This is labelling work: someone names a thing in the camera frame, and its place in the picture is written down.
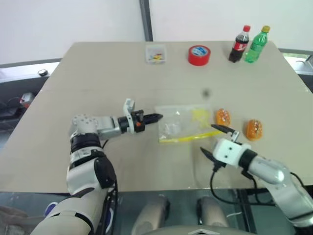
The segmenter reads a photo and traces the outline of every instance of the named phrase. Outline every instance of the plastic bag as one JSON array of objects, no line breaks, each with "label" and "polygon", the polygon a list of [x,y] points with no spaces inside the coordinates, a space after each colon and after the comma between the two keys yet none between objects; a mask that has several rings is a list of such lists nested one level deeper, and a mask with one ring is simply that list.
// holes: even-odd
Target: plastic bag
[{"label": "plastic bag", "polygon": [[158,122],[159,142],[188,142],[220,134],[211,127],[213,113],[208,105],[157,106],[163,115]]}]

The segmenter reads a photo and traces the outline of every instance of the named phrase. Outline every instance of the yellow bottle cap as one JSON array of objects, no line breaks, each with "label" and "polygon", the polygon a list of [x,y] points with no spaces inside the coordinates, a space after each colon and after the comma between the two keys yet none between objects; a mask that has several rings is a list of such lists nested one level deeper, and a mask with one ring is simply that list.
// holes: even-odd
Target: yellow bottle cap
[{"label": "yellow bottle cap", "polygon": [[263,26],[261,31],[264,32],[264,33],[268,33],[269,30],[270,30],[270,27],[268,25],[265,25],[265,26]]}]

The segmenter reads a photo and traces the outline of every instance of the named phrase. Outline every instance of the tabletop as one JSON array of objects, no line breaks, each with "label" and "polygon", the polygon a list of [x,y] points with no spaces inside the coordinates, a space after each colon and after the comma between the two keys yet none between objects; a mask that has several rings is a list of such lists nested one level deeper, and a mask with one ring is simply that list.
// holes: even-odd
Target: tabletop
[{"label": "tabletop", "polygon": [[[126,98],[145,113],[159,105],[223,107],[231,113],[231,127],[240,131],[249,119],[259,119],[263,138],[250,142],[240,135],[239,141],[313,184],[313,95],[274,43],[267,44],[254,64],[229,62],[232,42],[163,43],[167,61],[160,65],[145,62],[147,44],[74,44],[0,152],[0,191],[66,192],[72,117],[119,117]],[[189,47],[196,44],[211,50],[206,66],[187,61]],[[210,139],[158,143],[157,124],[152,124],[145,132],[111,139],[105,153],[121,191],[208,188],[212,163],[199,147],[210,145]],[[252,186],[230,166],[214,181],[215,188]]]}]

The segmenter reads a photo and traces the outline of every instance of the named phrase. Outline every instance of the white wall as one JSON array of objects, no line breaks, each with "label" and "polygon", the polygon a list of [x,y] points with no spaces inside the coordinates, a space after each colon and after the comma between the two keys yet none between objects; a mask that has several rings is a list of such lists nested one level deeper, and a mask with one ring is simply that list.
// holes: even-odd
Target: white wall
[{"label": "white wall", "polygon": [[61,58],[77,41],[144,41],[139,0],[0,0],[0,65]]},{"label": "white wall", "polygon": [[313,51],[313,0],[150,0],[154,41],[235,40],[263,25],[279,48]]}]

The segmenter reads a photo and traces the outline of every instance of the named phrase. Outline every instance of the bottle label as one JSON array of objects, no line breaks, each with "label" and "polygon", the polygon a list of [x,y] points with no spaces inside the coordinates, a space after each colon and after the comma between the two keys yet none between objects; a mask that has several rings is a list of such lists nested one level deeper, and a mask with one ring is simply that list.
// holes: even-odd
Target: bottle label
[{"label": "bottle label", "polygon": [[248,43],[235,42],[233,45],[233,49],[238,50],[238,51],[244,51],[247,45],[248,45]]},{"label": "bottle label", "polygon": [[250,48],[251,50],[254,50],[254,51],[262,51],[262,49],[263,49],[263,46],[261,46],[261,45],[257,45],[257,44],[255,44],[255,43],[252,43],[252,45],[251,45],[251,48]]}]

